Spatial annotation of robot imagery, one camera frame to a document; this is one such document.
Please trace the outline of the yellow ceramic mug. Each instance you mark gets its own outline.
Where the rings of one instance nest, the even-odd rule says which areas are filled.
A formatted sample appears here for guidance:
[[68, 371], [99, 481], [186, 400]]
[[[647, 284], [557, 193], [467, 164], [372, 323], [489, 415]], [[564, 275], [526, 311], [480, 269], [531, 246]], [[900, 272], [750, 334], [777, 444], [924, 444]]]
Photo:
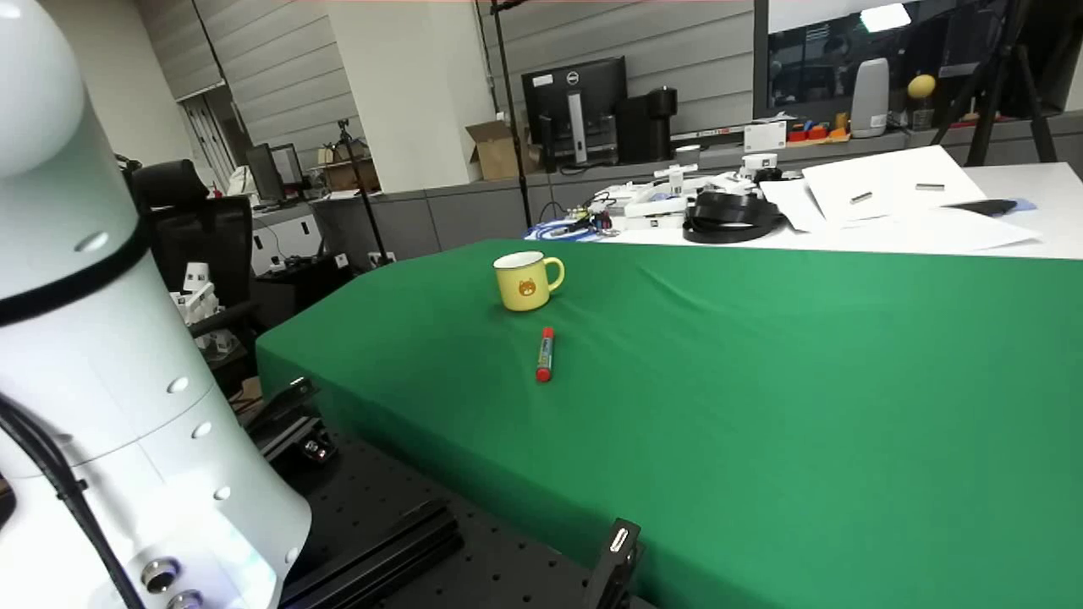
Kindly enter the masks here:
[[514, 249], [495, 261], [495, 280], [507, 311], [538, 311], [564, 284], [564, 261], [542, 249]]

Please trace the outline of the red capped marker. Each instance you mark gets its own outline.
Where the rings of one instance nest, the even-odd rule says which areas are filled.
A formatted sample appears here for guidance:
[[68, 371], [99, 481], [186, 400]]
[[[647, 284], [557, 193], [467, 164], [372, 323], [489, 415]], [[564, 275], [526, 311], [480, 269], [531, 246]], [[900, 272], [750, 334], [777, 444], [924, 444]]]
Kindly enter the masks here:
[[542, 328], [538, 359], [534, 359], [534, 379], [549, 381], [551, 371], [553, 371], [553, 328]]

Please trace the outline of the cardboard box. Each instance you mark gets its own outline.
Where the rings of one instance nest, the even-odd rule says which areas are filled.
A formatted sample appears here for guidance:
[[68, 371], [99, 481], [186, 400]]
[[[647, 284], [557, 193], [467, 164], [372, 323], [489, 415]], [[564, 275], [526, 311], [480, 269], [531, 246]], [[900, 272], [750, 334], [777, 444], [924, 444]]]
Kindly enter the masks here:
[[507, 184], [516, 175], [516, 146], [507, 122], [477, 122], [467, 135], [472, 139], [477, 173], [482, 184]]

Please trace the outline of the black computer monitor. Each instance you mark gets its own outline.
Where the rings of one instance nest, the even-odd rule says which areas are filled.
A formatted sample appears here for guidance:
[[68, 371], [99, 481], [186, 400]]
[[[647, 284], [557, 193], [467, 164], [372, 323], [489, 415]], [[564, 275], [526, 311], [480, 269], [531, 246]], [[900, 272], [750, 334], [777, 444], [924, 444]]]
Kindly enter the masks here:
[[531, 71], [520, 89], [526, 139], [549, 173], [614, 164], [614, 105], [625, 97], [621, 56]]

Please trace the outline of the black desktop computer box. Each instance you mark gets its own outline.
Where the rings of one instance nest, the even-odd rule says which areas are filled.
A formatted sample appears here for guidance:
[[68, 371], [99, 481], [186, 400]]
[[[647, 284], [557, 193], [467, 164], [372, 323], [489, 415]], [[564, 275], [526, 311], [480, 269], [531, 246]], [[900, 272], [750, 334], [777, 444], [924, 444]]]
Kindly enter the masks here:
[[678, 91], [654, 89], [614, 105], [614, 146], [621, 164], [656, 164], [670, 157], [670, 119]]

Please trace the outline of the green table cloth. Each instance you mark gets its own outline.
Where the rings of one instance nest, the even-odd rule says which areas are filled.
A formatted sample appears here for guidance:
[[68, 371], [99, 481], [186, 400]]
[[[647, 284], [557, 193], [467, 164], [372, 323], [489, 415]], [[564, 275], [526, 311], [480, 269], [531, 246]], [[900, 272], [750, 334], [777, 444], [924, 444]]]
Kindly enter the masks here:
[[1083, 609], [1080, 261], [573, 244], [509, 315], [497, 253], [355, 278], [262, 379], [576, 558], [636, 521], [662, 609]]

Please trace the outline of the black office chair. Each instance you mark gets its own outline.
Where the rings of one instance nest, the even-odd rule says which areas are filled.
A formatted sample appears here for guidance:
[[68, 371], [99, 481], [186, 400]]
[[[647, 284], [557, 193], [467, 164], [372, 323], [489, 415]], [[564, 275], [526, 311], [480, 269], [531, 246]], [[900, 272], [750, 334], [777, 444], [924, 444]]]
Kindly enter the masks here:
[[190, 158], [139, 167], [129, 193], [147, 225], [156, 269], [169, 302], [203, 334], [261, 333], [250, 272], [250, 199], [212, 195]]

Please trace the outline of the white speaker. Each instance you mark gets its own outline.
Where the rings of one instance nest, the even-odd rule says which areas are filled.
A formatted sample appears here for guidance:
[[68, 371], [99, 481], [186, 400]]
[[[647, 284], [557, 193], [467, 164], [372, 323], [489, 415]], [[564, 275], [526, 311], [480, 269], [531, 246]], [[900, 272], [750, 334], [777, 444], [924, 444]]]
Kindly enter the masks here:
[[857, 139], [884, 135], [890, 115], [890, 60], [869, 56], [857, 67], [849, 132]]

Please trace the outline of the white papers on table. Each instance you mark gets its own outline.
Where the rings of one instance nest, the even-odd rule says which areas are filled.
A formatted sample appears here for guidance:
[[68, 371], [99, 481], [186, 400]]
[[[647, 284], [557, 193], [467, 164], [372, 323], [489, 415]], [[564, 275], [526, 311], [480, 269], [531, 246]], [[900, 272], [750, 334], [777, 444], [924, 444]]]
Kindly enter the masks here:
[[762, 193], [799, 246], [975, 253], [1036, 244], [1031, 231], [975, 213], [984, 190], [939, 146], [806, 167]]

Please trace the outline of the yellow ball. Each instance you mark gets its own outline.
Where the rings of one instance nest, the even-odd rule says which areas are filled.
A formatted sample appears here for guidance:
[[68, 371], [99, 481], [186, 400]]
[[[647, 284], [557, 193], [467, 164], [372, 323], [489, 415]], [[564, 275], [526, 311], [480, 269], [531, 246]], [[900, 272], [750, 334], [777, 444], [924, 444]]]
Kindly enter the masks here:
[[907, 97], [911, 97], [911, 103], [928, 103], [928, 97], [935, 96], [935, 89], [936, 89], [936, 79], [935, 79], [935, 75], [913, 75], [913, 79], [907, 82]]

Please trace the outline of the black tripod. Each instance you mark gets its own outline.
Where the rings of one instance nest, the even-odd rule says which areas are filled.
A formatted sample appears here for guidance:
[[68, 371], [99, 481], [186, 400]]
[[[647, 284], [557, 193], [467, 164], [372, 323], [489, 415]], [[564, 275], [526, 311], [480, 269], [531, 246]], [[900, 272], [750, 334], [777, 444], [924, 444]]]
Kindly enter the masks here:
[[1055, 158], [1049, 119], [1037, 103], [1037, 89], [1022, 40], [1031, 15], [1031, 0], [960, 0], [946, 16], [946, 44], [977, 40], [960, 60], [943, 60], [936, 79], [946, 82], [946, 97], [936, 105], [939, 143], [954, 122], [977, 112], [967, 164], [982, 167], [990, 149], [996, 122], [1006, 115], [1010, 91], [1022, 96], [1022, 119], [1031, 129], [1031, 146], [1042, 164]]

